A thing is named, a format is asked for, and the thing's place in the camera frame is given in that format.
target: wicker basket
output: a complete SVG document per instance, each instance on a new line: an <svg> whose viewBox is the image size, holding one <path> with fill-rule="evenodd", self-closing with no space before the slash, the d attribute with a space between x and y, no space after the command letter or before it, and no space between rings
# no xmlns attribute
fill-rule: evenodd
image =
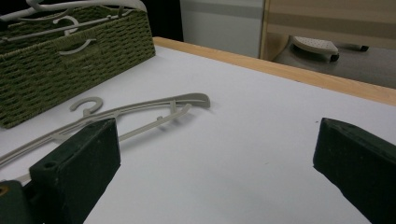
<svg viewBox="0 0 396 224"><path fill-rule="evenodd" d="M117 15L110 7L83 7L70 15L78 22ZM20 22L0 36L28 35L72 25ZM84 50L61 55L96 39ZM0 126L11 128L155 55L147 13L134 10L116 20L0 44Z"/></svg>

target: wall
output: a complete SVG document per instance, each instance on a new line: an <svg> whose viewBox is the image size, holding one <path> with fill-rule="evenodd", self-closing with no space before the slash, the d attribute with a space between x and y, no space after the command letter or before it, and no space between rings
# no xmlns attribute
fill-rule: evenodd
<svg viewBox="0 0 396 224"><path fill-rule="evenodd" d="M263 0L180 0L184 41L258 58Z"/></svg>

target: white table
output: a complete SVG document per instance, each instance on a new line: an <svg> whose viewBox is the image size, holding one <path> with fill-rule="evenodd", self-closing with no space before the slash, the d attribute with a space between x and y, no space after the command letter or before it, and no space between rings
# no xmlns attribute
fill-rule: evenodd
<svg viewBox="0 0 396 224"><path fill-rule="evenodd" d="M121 167L85 223L369 223L313 168L322 118L340 119L396 144L396 107L156 46L156 56L10 130L0 155L73 122L75 101L98 96L100 111L202 92L193 107L120 144ZM169 111L118 121L119 133ZM12 179L55 145L0 170Z"/></svg>

